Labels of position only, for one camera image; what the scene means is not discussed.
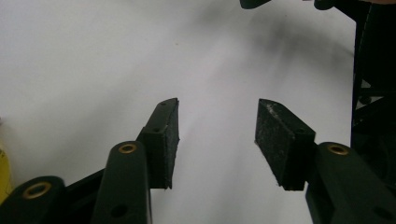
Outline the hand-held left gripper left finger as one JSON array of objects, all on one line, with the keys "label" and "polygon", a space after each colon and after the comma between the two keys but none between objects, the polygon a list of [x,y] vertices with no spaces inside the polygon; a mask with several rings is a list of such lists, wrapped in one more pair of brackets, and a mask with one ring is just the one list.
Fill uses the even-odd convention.
[{"label": "hand-held left gripper left finger", "polygon": [[152,189],[172,188],[179,142],[178,106],[177,98],[158,103],[137,136],[147,152],[148,182]]}]

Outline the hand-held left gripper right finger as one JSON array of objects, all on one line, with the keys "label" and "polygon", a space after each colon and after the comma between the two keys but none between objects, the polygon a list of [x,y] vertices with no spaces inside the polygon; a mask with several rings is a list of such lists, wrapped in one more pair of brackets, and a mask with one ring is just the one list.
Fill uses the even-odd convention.
[{"label": "hand-held left gripper right finger", "polygon": [[303,190],[316,133],[281,103],[260,99],[255,143],[284,190]]}]

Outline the yellow sauce pouch green spout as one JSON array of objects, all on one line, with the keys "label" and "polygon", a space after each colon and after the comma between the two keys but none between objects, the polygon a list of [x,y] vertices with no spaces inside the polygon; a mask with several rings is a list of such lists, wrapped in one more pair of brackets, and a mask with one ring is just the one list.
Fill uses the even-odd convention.
[{"label": "yellow sauce pouch green spout", "polygon": [[5,147],[0,140],[0,204],[8,197],[13,190],[10,163]]}]

